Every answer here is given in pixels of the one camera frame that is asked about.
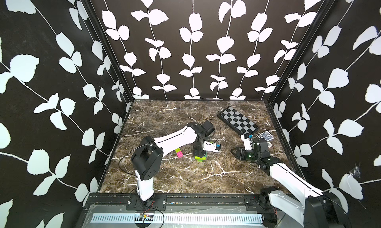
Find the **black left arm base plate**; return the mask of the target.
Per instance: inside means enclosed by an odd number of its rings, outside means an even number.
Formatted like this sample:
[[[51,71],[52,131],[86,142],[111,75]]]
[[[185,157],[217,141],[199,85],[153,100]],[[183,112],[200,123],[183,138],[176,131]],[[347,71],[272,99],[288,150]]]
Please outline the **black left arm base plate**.
[[[165,211],[167,203],[167,195],[154,194],[148,200],[142,201],[139,195],[131,194],[126,206],[127,211],[146,211],[159,210]]]

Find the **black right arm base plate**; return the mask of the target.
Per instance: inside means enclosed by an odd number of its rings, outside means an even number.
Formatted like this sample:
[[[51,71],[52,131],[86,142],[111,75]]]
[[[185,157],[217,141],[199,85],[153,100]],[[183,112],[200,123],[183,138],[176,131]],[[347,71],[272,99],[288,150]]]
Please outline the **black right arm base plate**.
[[[247,211],[259,212],[278,212],[279,210],[272,206],[269,198],[262,194],[250,194],[244,196],[244,205]]]

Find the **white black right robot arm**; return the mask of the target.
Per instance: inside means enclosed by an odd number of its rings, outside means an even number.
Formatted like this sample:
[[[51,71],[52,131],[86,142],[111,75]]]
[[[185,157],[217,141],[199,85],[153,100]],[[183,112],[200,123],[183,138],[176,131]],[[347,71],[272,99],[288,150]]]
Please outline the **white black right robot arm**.
[[[292,196],[274,187],[261,190],[266,209],[278,208],[304,228],[350,228],[351,222],[337,195],[323,192],[293,172],[282,160],[270,154],[267,140],[241,135],[243,147],[232,149],[235,158],[254,162],[267,175],[282,184]]]

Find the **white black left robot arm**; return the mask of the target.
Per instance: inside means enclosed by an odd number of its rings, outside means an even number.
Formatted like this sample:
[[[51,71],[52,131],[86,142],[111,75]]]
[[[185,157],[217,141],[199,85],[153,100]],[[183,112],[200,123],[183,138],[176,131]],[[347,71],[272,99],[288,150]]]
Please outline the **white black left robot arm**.
[[[137,176],[137,194],[140,201],[145,203],[153,199],[154,177],[160,171],[162,159],[169,153],[190,144],[193,146],[192,154],[198,158],[205,157],[207,152],[218,153],[221,146],[208,141],[214,131],[210,121],[203,124],[191,122],[179,131],[163,137],[144,137],[131,157]]]

